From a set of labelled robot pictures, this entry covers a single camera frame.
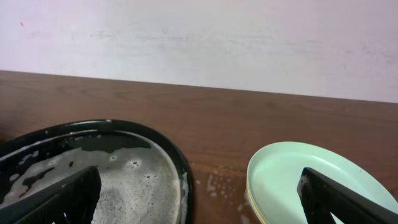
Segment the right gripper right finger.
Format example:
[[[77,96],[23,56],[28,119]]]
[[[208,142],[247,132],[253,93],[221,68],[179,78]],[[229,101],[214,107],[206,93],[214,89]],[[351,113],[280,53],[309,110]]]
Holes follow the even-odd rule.
[[[395,224],[397,214],[357,194],[320,172],[303,169],[297,193],[307,223]]]

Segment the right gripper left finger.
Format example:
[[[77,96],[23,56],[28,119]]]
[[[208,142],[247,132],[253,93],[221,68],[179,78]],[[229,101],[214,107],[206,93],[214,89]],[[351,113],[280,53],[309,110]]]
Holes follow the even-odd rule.
[[[87,167],[1,209],[1,223],[90,224],[100,198],[101,178]]]

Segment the light blue plate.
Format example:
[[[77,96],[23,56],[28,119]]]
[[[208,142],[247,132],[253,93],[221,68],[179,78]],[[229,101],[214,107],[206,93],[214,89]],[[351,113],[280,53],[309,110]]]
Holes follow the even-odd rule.
[[[397,211],[397,201],[388,190],[345,157],[307,143],[276,142],[264,146],[252,156],[246,178],[259,211],[269,223],[306,223],[297,193],[297,185],[306,167],[392,212]]]

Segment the yellow plate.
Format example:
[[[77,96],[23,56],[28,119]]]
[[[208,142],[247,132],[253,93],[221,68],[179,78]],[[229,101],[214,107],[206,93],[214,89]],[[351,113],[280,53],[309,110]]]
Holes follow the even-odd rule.
[[[259,211],[258,206],[256,205],[254,198],[252,196],[252,192],[251,189],[249,187],[249,184],[246,183],[246,200],[249,202],[251,210],[253,211],[253,213],[255,214],[255,216],[257,217],[257,219],[262,223],[262,224],[269,224],[269,222],[264,218],[264,216],[262,215],[262,213]]]

